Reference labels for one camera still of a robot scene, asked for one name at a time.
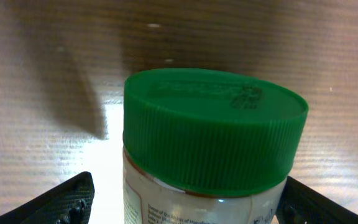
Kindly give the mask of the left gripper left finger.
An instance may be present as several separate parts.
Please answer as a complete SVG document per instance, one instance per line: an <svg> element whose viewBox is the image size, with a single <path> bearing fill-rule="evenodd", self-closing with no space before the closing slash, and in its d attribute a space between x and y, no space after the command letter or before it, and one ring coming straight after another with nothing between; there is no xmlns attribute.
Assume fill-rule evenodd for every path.
<svg viewBox="0 0 358 224"><path fill-rule="evenodd" d="M88 224L95 189L90 172L81 172L0 216L0 224Z"/></svg>

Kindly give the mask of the green lid jar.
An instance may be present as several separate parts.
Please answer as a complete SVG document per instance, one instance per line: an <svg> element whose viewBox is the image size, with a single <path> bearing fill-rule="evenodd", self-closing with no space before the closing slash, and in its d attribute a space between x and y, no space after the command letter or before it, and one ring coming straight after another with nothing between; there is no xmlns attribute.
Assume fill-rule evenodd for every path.
<svg viewBox="0 0 358 224"><path fill-rule="evenodd" d="M235 73L160 68L124 84L124 222L270 223L308 104Z"/></svg>

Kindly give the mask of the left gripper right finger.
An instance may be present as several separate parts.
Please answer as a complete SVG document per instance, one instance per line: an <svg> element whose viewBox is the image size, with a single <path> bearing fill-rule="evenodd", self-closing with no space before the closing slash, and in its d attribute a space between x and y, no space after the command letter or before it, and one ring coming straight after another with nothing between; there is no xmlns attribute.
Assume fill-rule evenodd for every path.
<svg viewBox="0 0 358 224"><path fill-rule="evenodd" d="M276 211L279 224L358 224L358 215L307 187L287 178Z"/></svg>

